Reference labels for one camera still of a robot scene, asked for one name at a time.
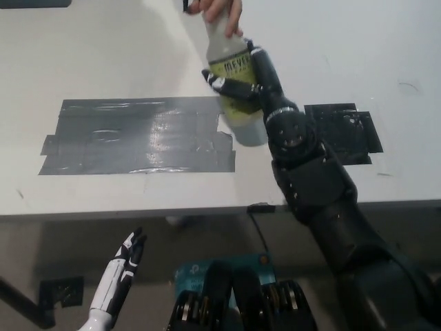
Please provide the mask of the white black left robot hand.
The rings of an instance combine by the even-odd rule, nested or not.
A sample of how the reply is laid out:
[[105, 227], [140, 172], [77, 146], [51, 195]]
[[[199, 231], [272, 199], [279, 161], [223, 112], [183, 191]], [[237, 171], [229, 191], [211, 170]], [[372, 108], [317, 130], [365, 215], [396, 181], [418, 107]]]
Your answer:
[[141, 262], [146, 239], [142, 228], [137, 228], [119, 246], [101, 277], [91, 309], [104, 311], [112, 318], [117, 318]]

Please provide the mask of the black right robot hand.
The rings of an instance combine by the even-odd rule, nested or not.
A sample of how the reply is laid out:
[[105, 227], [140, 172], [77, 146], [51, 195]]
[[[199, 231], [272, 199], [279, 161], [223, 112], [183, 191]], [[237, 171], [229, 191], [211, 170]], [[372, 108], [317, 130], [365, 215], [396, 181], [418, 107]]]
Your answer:
[[259, 102], [266, 123], [287, 122], [299, 124], [304, 120], [298, 106], [285, 97], [276, 69], [266, 52], [247, 39], [250, 63], [256, 75], [256, 83], [245, 83], [233, 78], [222, 78], [213, 71], [204, 69], [202, 76], [219, 95], [238, 101]]

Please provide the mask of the person's bare hand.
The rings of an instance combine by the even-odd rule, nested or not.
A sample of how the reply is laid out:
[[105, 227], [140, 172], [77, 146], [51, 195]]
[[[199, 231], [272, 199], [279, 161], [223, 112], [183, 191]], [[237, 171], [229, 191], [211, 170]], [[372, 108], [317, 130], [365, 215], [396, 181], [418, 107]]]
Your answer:
[[202, 12], [204, 18], [209, 23], [214, 23], [225, 13], [227, 14], [227, 23], [225, 35], [230, 38], [234, 34], [242, 36], [243, 32], [239, 28], [239, 21], [243, 11], [243, 2], [241, 0], [200, 0], [195, 3], [195, 11]]

